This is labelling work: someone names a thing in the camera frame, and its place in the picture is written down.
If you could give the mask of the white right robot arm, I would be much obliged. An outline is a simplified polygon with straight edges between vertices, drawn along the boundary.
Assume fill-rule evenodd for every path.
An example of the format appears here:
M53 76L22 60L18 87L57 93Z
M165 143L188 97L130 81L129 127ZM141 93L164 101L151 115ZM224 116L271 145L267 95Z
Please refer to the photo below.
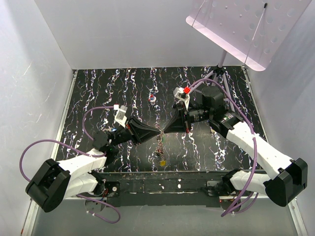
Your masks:
M175 114L164 133L188 133L193 123L208 121L214 131L240 147L265 171L264 174L251 174L240 169L232 170L210 188L211 193L232 196L245 187L284 207L307 187L307 163L301 158L288 157L258 134L252 134L243 118L225 107L224 94L217 87L202 89L201 104L190 104L189 92L190 88L174 89Z

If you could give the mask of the black base board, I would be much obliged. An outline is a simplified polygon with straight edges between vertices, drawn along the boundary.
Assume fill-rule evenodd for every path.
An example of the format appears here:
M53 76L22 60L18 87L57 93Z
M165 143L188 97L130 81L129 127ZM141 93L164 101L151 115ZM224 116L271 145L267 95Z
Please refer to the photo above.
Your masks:
M95 175L104 184L96 195L115 207L206 206L220 207L235 200L221 184L226 171L111 172Z

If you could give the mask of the lilac music stand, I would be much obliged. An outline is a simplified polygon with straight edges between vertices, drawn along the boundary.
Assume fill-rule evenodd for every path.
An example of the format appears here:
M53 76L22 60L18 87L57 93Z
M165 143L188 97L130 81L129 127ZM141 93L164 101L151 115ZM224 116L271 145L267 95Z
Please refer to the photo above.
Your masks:
M263 111L315 108L312 0L196 0L186 22L249 70Z

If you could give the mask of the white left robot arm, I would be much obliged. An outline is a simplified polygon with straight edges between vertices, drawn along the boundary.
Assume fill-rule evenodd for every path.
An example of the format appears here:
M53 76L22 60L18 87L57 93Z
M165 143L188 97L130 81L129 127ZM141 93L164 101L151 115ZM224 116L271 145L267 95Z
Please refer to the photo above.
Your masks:
M46 160L26 186L26 193L44 210L51 212L64 199L89 192L98 197L104 193L102 178L95 170L112 163L118 154L117 145L132 141L144 143L160 134L160 130L140 122L127 120L115 131L98 131L93 138L93 149L64 160Z

